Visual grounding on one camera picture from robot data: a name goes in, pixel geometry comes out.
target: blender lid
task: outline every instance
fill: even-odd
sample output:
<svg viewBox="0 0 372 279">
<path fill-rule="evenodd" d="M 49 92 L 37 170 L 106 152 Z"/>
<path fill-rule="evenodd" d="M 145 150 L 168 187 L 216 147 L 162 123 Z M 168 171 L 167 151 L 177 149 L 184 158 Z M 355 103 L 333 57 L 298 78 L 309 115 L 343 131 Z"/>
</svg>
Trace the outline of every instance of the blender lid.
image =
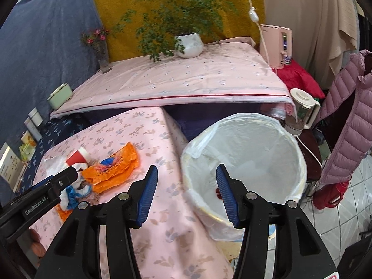
<svg viewBox="0 0 372 279">
<path fill-rule="evenodd" d="M 292 88 L 289 91 L 289 93 L 291 94 L 294 101 L 296 101 L 305 108 L 310 109 L 315 105 L 314 98 L 304 90 Z"/>
</svg>

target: glass vase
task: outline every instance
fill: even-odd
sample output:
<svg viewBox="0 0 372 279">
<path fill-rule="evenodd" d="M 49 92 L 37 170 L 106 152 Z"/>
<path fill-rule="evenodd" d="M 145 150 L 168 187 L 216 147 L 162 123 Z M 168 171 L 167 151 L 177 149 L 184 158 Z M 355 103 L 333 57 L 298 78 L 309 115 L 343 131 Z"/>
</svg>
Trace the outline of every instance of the glass vase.
<svg viewBox="0 0 372 279">
<path fill-rule="evenodd" d="M 109 53 L 106 41 L 101 41 L 99 43 L 99 48 L 96 50 L 96 57 L 102 73 L 106 73 L 112 69 L 109 63 Z"/>
</svg>

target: pink puffer vest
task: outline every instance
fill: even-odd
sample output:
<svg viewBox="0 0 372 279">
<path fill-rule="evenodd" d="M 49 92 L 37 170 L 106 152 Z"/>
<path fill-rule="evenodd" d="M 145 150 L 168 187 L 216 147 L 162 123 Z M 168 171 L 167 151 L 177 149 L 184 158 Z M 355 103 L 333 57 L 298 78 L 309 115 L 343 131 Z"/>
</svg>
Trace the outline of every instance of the pink puffer vest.
<svg viewBox="0 0 372 279">
<path fill-rule="evenodd" d="M 350 62 L 336 76 L 315 123 L 335 112 L 355 90 L 355 99 L 340 137 L 322 171 L 321 184 L 349 180 L 372 146 L 372 74 L 365 74 L 364 50 L 353 54 Z"/>
</svg>

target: red cloth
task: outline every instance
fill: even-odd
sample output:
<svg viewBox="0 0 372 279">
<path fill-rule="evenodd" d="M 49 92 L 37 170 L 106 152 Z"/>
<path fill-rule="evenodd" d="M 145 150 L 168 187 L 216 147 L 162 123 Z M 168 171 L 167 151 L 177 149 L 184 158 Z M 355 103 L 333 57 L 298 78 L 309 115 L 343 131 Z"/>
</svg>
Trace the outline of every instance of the red cloth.
<svg viewBox="0 0 372 279">
<path fill-rule="evenodd" d="M 322 89 L 314 78 L 294 60 L 291 61 L 291 64 L 284 65 L 283 69 L 278 69 L 277 75 L 288 87 L 288 90 L 299 88 L 306 91 L 313 98 L 325 98 Z"/>
</svg>

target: metal screw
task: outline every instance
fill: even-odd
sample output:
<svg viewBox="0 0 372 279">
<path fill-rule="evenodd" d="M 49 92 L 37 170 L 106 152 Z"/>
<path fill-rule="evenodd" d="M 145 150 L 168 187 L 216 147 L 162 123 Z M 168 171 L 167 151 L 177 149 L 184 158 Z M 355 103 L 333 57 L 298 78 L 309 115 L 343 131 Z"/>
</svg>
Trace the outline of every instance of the metal screw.
<svg viewBox="0 0 372 279">
<path fill-rule="evenodd" d="M 119 194 L 119 199 L 120 200 L 127 200 L 129 198 L 129 194 L 128 193 L 120 193 Z"/>
<path fill-rule="evenodd" d="M 85 208 L 88 207 L 88 203 L 86 201 L 82 201 L 79 203 L 78 207 L 80 210 L 84 210 Z"/>
<path fill-rule="evenodd" d="M 257 198 L 257 194 L 253 192 L 248 192 L 246 197 L 250 200 L 255 200 Z"/>
<path fill-rule="evenodd" d="M 288 201 L 288 206 L 292 209 L 297 208 L 297 203 L 293 200 Z"/>
</svg>

